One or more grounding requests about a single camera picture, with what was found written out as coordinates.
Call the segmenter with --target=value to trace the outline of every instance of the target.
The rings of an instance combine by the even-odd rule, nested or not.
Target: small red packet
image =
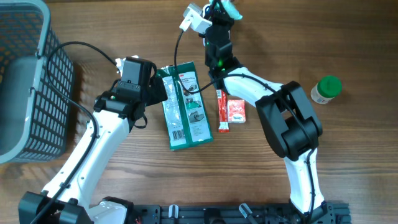
[[[218,116],[220,117],[219,133],[229,132],[227,107],[226,107],[226,93],[223,90],[217,90],[218,99]]]
[[[246,122],[244,100],[228,100],[228,122],[238,124]]]

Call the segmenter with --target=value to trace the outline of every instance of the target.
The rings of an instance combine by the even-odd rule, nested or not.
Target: green lid
[[[322,78],[318,83],[319,94],[326,98],[333,98],[339,95],[342,88],[340,80],[333,75]]]

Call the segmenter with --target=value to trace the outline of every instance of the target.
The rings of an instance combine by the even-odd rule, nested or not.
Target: bottle
[[[311,90],[311,98],[319,104],[327,104],[331,99],[341,93],[340,80],[333,75],[322,78]]]

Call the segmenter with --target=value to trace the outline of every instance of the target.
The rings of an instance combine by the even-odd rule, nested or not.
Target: wooden table
[[[91,43],[112,58],[140,55],[158,67],[173,62],[178,26],[190,1],[50,3],[62,42]],[[197,1],[199,5],[205,0]],[[343,82],[327,105],[313,103],[323,124],[318,175],[327,200],[350,204],[353,223],[398,223],[398,3],[394,0],[239,0],[244,16],[232,30],[234,54],[273,82],[299,82],[309,95],[325,75]],[[117,77],[96,52],[68,47],[77,64],[75,99],[92,108]],[[200,85],[209,82],[201,39],[184,34],[178,61],[193,60]],[[219,134],[216,93],[203,92],[214,141],[171,152],[161,105],[147,109],[146,129],[133,129],[110,160],[92,198],[136,204],[287,202],[284,162],[269,147],[256,110],[245,124]],[[0,223],[18,223],[27,191],[40,192],[80,140],[88,118],[72,113],[68,152],[44,164],[0,166]]]

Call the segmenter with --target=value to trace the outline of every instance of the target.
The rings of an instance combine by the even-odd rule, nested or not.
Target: plastic bin
[[[0,2],[0,164],[49,161],[65,151],[70,105],[49,88],[44,73],[57,45],[44,2]],[[70,96],[71,60],[61,49],[50,63],[53,83]]]

